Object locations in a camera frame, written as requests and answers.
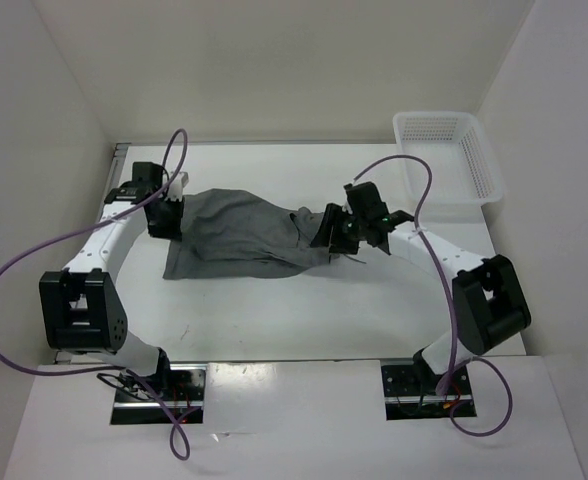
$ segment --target red wire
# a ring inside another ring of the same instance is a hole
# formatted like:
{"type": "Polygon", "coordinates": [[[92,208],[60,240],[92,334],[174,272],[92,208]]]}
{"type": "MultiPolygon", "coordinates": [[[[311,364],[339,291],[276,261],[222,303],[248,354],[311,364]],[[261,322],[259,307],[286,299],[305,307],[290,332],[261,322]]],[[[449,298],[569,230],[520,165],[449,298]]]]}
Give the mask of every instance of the red wire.
{"type": "Polygon", "coordinates": [[[459,388],[459,386],[458,386],[458,385],[456,385],[456,383],[454,383],[454,382],[450,382],[450,386],[451,386],[451,387],[452,387],[454,390],[456,390],[456,400],[454,400],[454,401],[453,401],[453,402],[451,402],[451,403],[446,403],[446,404],[444,405],[444,408],[446,408],[446,409],[447,409],[447,408],[452,408],[452,407],[454,407],[455,405],[458,405],[459,403],[461,403],[461,397],[463,396],[463,392],[461,392],[461,389],[459,388]]]}

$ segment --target white wall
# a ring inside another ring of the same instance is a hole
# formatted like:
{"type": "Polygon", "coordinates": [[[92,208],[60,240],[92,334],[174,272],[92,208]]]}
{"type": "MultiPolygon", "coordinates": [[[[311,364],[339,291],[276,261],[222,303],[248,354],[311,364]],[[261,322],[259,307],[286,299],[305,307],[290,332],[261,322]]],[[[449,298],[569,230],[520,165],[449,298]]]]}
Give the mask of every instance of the white wall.
{"type": "MultiPolygon", "coordinates": [[[[0,264],[91,222],[110,163],[99,123],[28,0],[0,0],[0,264]]],[[[38,279],[78,242],[42,252],[0,281],[0,348],[35,365],[47,351],[38,279]]],[[[32,379],[0,366],[0,477],[32,379]]]]}
{"type": "Polygon", "coordinates": [[[487,212],[532,307],[588,479],[588,0],[537,0],[480,117],[507,184],[487,212]]]}
{"type": "Polygon", "coordinates": [[[393,140],[476,111],[532,0],[34,0],[114,140],[393,140]]]}

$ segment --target basket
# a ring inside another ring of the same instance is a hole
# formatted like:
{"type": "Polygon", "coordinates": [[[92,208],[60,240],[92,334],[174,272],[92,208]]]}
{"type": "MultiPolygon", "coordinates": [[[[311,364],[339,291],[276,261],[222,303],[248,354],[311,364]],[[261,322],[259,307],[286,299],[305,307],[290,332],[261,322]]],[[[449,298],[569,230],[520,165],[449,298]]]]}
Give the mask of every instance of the basket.
{"type": "MultiPolygon", "coordinates": [[[[461,112],[408,112],[394,115],[399,152],[425,160],[433,173],[427,203],[483,205],[503,197],[496,157],[474,115],[461,112]]],[[[427,182],[425,168],[401,160],[405,185],[415,201],[427,182]]]]}

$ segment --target fabric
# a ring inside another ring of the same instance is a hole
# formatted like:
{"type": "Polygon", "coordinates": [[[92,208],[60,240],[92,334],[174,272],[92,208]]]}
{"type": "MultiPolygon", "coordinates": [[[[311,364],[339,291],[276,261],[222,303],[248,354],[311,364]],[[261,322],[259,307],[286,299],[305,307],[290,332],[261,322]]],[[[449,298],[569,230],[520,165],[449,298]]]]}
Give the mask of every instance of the fabric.
{"type": "Polygon", "coordinates": [[[182,241],[172,241],[163,278],[284,278],[327,264],[311,248],[323,214],[287,210],[243,190],[186,195],[182,241]]]}

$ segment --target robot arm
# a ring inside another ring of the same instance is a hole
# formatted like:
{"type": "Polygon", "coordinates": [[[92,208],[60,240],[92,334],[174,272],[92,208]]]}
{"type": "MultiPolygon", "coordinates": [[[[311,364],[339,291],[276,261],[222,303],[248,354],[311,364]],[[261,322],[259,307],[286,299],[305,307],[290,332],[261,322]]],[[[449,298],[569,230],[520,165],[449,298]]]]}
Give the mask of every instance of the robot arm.
{"type": "MultiPolygon", "coordinates": [[[[105,199],[101,220],[142,202],[161,187],[163,175],[160,165],[135,163],[132,181],[113,189],[105,199]]],[[[146,226],[154,237],[180,238],[186,183],[187,174],[181,172],[157,201],[94,231],[63,270],[42,276],[39,291],[50,347],[88,354],[144,377],[168,367],[162,350],[128,332],[127,314],[114,284],[146,226]]]]}
{"type": "MultiPolygon", "coordinates": [[[[438,272],[420,238],[414,218],[389,213],[371,182],[347,185],[347,205],[329,204],[312,246],[332,253],[355,254],[361,241],[401,257],[428,275],[438,272]]],[[[531,316],[512,263],[502,255],[485,259],[423,230],[450,283],[458,344],[456,363],[487,353],[531,323],[531,316]]],[[[414,355],[419,380],[435,386],[447,371],[451,332],[414,355]]]]}

